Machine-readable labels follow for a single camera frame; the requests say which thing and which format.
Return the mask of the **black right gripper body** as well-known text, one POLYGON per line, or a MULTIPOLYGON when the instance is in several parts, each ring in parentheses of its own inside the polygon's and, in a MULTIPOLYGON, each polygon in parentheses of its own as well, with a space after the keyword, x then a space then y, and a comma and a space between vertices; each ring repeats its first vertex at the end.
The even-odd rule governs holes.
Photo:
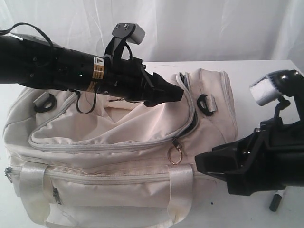
POLYGON ((260 123, 249 136, 213 149, 219 169, 211 176, 233 195, 304 185, 304 123, 260 123))

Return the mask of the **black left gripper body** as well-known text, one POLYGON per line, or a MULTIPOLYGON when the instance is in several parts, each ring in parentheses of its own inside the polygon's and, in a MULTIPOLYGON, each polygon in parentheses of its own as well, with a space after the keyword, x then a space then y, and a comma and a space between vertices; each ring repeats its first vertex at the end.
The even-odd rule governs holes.
POLYGON ((131 102, 152 100, 156 85, 145 71, 143 61, 132 57, 129 60, 104 58, 104 76, 97 81, 95 92, 124 98, 131 102))

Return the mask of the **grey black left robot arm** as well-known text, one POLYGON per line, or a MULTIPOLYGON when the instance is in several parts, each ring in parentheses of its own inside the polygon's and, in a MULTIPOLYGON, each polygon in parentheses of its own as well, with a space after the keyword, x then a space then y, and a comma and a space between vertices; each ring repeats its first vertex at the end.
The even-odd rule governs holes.
POLYGON ((177 102, 183 90, 157 73, 145 71, 135 57, 122 59, 128 44, 113 37, 103 57, 50 46, 30 36, 0 38, 0 81, 34 89, 80 90, 143 102, 153 107, 177 102))

